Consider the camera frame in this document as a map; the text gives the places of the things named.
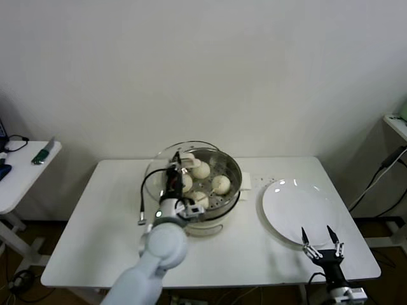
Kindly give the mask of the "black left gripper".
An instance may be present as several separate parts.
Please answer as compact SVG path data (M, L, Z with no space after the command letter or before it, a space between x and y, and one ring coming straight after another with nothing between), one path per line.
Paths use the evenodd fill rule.
M166 199L181 199L183 197L183 175L187 174L187 168L181 168L181 173L178 172L181 167L181 157L177 151L169 160L166 174L165 191L163 198Z

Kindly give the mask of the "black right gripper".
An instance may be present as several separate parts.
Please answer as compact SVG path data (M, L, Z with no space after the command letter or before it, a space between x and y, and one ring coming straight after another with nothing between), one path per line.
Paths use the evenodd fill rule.
M333 242L334 250L320 250L319 252L311 246L308 236L301 228L301 239L303 242L303 251L310 259L316 259L314 264L321 267L324 271L328 283L345 283L345 277L340 264L343 261L343 243L339 241L337 234L327 226L329 236Z

